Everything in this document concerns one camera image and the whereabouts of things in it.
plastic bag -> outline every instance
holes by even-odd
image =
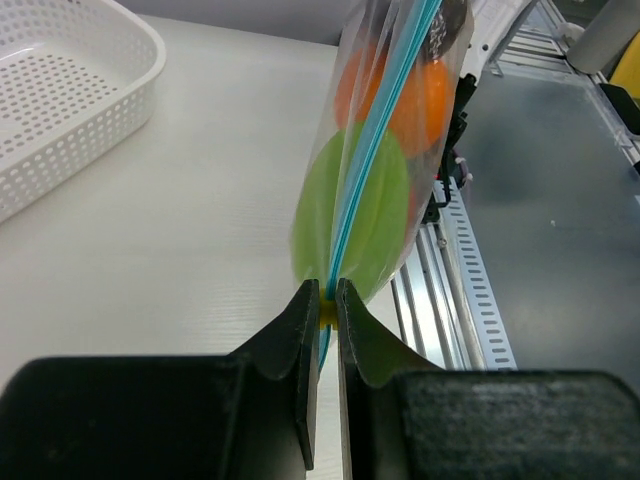
[[[328,299],[348,278],[370,300],[409,252],[472,24],[467,0],[360,0],[351,10],[290,238],[297,280],[318,279]]]

gray floor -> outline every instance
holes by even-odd
[[[482,78],[467,206],[518,366],[640,391],[640,178],[572,77]]]

green ball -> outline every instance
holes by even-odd
[[[346,132],[336,133],[305,178],[291,233],[292,264],[299,282],[318,279],[321,286],[327,284],[339,208],[336,197],[361,132],[362,125],[354,125],[342,165]],[[409,189],[406,159],[396,138],[387,131],[358,204],[339,277],[351,280],[365,302],[389,280],[404,250]]]

orange ball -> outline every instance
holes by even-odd
[[[380,54],[375,65],[374,58],[375,48],[362,49],[349,59],[342,72],[333,101],[336,123],[341,129],[346,127],[349,119],[350,103],[361,63],[362,76],[358,84],[362,88],[357,89],[357,98],[353,98],[354,108],[358,108],[355,121],[364,122],[371,110],[382,81],[386,52]],[[411,69],[389,120],[389,128],[407,157],[426,152],[446,132],[451,120],[453,97],[449,71],[442,61],[418,63]]]

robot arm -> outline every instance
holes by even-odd
[[[471,75],[476,83],[480,80],[485,64],[500,53],[536,1],[471,0],[475,25],[460,78]]]

